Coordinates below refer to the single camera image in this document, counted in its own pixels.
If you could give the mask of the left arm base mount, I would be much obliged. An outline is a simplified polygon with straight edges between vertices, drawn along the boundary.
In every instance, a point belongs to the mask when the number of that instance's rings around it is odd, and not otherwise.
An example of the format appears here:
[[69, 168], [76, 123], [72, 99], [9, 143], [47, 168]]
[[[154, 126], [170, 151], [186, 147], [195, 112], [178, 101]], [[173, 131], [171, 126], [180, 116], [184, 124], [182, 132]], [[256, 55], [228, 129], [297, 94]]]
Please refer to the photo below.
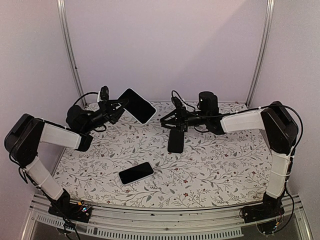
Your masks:
[[92, 214], [92, 205], [80, 201], [72, 203], [68, 198], [53, 200], [48, 213], [82, 223], [88, 223]]

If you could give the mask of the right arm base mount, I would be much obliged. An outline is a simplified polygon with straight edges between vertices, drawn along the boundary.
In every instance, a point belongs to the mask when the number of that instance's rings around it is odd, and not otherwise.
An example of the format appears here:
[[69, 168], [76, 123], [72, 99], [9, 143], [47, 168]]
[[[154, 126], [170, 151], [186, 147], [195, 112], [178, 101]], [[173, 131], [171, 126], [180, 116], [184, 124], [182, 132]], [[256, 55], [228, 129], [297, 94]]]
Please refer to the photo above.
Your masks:
[[270, 221], [256, 224], [256, 227], [261, 234], [272, 235], [278, 229], [284, 213], [282, 204], [273, 208], [268, 203], [260, 203], [244, 206], [240, 209], [239, 216], [245, 223], [257, 223], [258, 221], [271, 219]]

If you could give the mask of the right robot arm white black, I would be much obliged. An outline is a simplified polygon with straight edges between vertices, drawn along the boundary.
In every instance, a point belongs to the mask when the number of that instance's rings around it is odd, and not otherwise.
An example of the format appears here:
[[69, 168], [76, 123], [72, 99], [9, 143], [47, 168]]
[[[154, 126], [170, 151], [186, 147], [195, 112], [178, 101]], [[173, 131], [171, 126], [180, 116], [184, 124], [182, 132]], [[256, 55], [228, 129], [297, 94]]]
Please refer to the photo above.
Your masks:
[[284, 176], [273, 166], [277, 154], [262, 136], [266, 127], [260, 112], [237, 113], [222, 122], [223, 135], [196, 132], [184, 136], [182, 153], [161, 153], [156, 171], [168, 196], [161, 207], [206, 208], [261, 201], [275, 192]]

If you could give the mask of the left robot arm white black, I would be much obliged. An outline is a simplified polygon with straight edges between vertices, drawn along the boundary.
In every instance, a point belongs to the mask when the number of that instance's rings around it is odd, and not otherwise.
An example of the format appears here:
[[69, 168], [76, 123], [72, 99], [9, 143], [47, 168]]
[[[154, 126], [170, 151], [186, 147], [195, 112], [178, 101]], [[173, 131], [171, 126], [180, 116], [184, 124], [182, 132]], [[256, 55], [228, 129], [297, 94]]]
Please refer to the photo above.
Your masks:
[[101, 100], [96, 111], [83, 110], [74, 104], [67, 112], [67, 127], [25, 113], [6, 135], [4, 147], [9, 159], [19, 166], [20, 176], [33, 181], [63, 217], [70, 217], [74, 213], [74, 205], [70, 202], [70, 194], [54, 180], [40, 161], [39, 144], [47, 143], [85, 152], [93, 140], [90, 132], [103, 127], [105, 123], [115, 124], [128, 102], [128, 99]]

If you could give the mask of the light blue cased phone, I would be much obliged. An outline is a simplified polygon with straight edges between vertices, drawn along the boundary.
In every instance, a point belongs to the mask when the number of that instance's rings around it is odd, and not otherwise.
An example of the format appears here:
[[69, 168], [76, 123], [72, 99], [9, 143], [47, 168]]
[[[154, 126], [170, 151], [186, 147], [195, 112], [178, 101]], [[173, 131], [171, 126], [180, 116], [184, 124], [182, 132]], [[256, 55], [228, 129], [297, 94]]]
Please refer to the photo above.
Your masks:
[[118, 100], [128, 100], [124, 109], [142, 125], [146, 125], [157, 112], [149, 101], [132, 88], [127, 88]]

